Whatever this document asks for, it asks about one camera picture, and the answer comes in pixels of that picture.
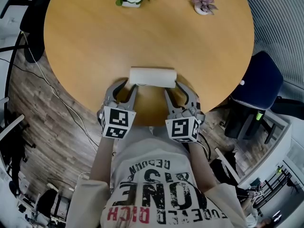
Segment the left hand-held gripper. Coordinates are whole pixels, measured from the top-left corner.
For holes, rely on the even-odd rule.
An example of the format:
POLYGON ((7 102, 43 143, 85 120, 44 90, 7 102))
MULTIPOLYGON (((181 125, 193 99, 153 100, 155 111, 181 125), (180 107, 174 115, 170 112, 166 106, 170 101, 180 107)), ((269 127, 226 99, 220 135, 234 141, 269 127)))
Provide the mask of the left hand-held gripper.
POLYGON ((101 125, 102 137, 124 139, 131 129, 136 112, 133 110, 138 85, 133 85, 127 97, 117 103, 117 95, 124 88, 127 79, 112 84, 106 91, 97 119, 101 125))

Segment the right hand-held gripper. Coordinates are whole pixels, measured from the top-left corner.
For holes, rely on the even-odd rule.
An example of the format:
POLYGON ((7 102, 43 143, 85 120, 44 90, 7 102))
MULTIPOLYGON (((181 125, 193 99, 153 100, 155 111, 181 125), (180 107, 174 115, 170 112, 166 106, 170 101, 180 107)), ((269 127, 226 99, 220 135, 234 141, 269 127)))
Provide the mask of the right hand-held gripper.
POLYGON ((176 86, 186 96, 185 108, 179 106, 169 88, 165 88, 164 94, 169 115, 165 121, 168 136, 178 143, 195 143, 198 140, 200 126, 205 121, 205 115, 200 109, 200 101, 185 84, 175 81, 176 86))

